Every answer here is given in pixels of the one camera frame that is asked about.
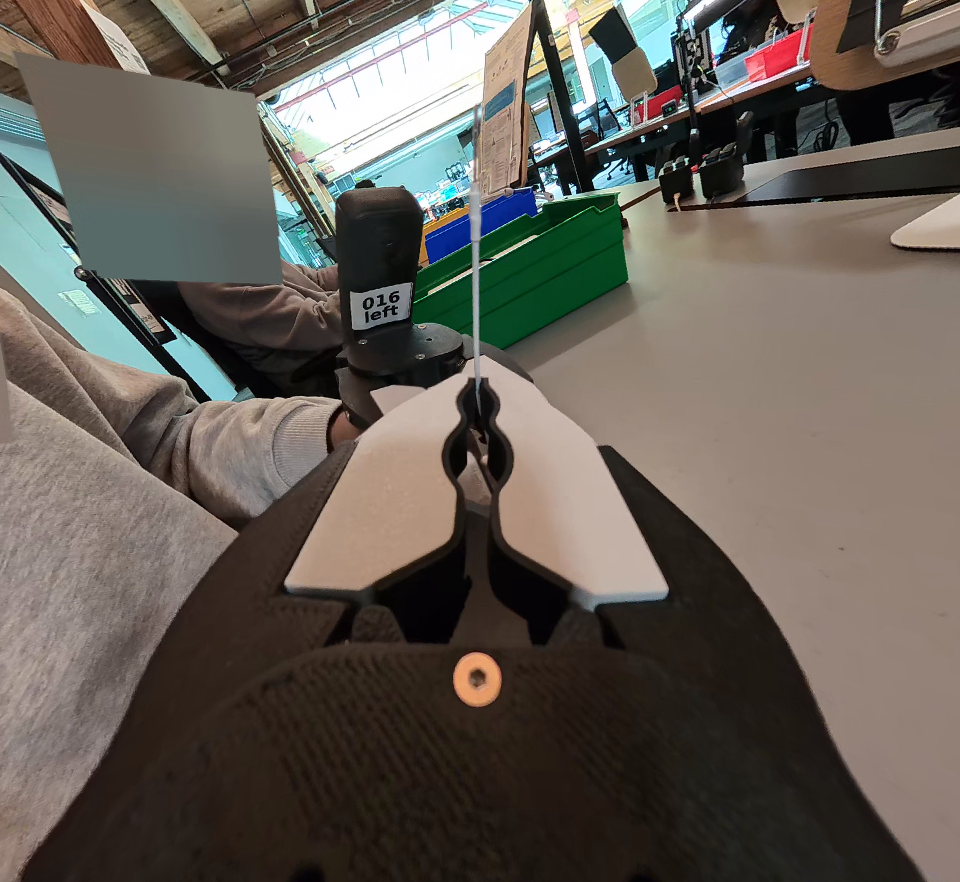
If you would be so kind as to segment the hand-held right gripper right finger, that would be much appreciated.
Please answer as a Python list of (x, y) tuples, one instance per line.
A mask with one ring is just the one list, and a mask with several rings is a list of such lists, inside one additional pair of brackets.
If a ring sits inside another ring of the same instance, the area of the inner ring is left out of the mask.
[(503, 549), (578, 607), (665, 600), (666, 578), (594, 439), (517, 375), (485, 375), (489, 439), (506, 466), (495, 492)]

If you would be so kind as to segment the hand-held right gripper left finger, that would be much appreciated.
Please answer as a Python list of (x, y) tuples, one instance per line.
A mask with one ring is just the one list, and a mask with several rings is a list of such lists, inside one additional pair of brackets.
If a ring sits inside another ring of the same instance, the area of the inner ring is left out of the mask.
[(358, 438), (283, 587), (359, 599), (458, 539), (473, 381), (443, 381)]

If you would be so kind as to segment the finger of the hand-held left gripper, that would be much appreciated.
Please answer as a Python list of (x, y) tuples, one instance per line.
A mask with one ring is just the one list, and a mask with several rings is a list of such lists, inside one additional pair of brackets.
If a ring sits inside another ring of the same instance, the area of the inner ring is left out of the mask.
[(429, 388), (387, 385), (371, 397), (380, 411), (371, 428), (455, 428), (455, 381)]

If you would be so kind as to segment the white thin-rod plastic tool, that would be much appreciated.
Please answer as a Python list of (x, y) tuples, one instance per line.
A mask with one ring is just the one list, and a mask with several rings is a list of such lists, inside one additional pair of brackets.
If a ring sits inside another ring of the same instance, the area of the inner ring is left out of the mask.
[[(479, 286), (479, 245), (482, 236), (482, 200), (480, 186), (480, 142), (481, 142), (481, 124), (482, 124), (482, 104), (478, 103), (473, 108), (472, 118), (472, 144), (473, 161), (472, 174), (470, 177), (470, 186), (468, 194), (468, 218), (470, 227), (470, 253), (471, 253), (471, 346), (473, 359), (473, 401), (474, 415), (482, 415), (481, 403), (481, 348), (480, 348), (480, 286)], [(469, 471), (469, 480), (465, 484), (465, 493), (467, 500), (477, 507), (488, 510), (492, 501), (492, 492), (489, 473), (484, 461), (485, 449), (480, 445), (481, 432), (471, 430), (467, 440), (467, 446), (472, 454), (475, 468)]]

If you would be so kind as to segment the person's left forearm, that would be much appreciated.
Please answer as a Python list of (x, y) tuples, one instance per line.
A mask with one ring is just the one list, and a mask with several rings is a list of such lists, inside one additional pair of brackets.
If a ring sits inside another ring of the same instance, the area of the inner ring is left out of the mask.
[(346, 422), (323, 397), (200, 403), (184, 380), (78, 348), (6, 290), (1, 335), (16, 389), (228, 524), (317, 468)]

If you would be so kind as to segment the blue plastic crate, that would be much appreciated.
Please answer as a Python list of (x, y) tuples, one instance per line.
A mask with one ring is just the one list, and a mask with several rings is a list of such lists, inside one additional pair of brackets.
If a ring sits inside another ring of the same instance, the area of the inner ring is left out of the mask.
[[(536, 190), (523, 188), (502, 194), (484, 203), (481, 212), (481, 236), (484, 237), (522, 216), (538, 214)], [(419, 253), (422, 267), (433, 265), (452, 252), (457, 252), (471, 241), (470, 209), (456, 210), (424, 228)]]

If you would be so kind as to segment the green plastic storage bin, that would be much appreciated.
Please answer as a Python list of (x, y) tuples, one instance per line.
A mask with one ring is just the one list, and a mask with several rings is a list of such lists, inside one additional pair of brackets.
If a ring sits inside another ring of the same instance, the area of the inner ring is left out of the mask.
[(619, 191), (544, 204), (479, 245), (479, 335), (499, 349), (629, 280)]

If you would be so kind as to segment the black steel pillar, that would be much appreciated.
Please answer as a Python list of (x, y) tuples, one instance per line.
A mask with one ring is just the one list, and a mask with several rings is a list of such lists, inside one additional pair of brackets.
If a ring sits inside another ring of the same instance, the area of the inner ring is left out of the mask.
[(579, 121), (572, 110), (570, 94), (566, 84), (559, 48), (551, 27), (545, 0), (529, 0), (532, 6), (532, 20), (536, 36), (541, 44), (541, 51), (546, 70), (557, 103), (563, 134), (570, 163), (573, 169), (573, 180), (579, 193), (594, 190), (594, 180), (590, 176), (587, 158), (583, 147)]

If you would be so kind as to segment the small black charging dock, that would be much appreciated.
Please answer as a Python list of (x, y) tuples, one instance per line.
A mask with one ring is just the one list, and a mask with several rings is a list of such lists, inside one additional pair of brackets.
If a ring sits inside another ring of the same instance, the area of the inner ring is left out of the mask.
[(658, 186), (664, 203), (675, 210), (681, 209), (681, 201), (693, 196), (693, 178), (701, 158), (681, 155), (663, 163), (657, 174)]

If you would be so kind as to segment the white paper notice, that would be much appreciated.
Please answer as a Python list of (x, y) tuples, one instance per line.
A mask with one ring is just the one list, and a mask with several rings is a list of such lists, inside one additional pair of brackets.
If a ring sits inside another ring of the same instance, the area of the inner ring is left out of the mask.
[(125, 32), (111, 19), (87, 4), (84, 0), (79, 1), (94, 26), (100, 32), (119, 67), (126, 72), (150, 75), (150, 70), (145, 60), (133, 42), (126, 36)]

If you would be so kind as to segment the framed black-white marker poster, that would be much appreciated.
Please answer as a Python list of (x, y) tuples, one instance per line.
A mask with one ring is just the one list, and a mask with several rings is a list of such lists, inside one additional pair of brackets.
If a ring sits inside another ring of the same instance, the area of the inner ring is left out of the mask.
[(145, 347), (167, 347), (174, 331), (124, 280), (102, 279), (82, 266), (60, 192), (2, 154), (2, 267), (80, 341), (105, 344), (118, 327)]

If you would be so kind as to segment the tall black charging dock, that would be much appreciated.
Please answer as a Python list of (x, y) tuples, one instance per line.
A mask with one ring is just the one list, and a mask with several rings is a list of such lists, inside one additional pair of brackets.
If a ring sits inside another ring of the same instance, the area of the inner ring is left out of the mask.
[(735, 138), (710, 150), (699, 164), (701, 194), (707, 201), (726, 196), (743, 182), (745, 157), (754, 134), (754, 112), (747, 110), (736, 120)]

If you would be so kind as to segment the red plastic bin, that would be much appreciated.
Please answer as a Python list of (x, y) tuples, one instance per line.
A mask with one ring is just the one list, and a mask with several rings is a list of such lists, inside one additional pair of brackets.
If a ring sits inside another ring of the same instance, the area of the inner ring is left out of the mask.
[(811, 32), (810, 25), (802, 25), (748, 51), (744, 61), (747, 80), (750, 83), (767, 81), (807, 63)]

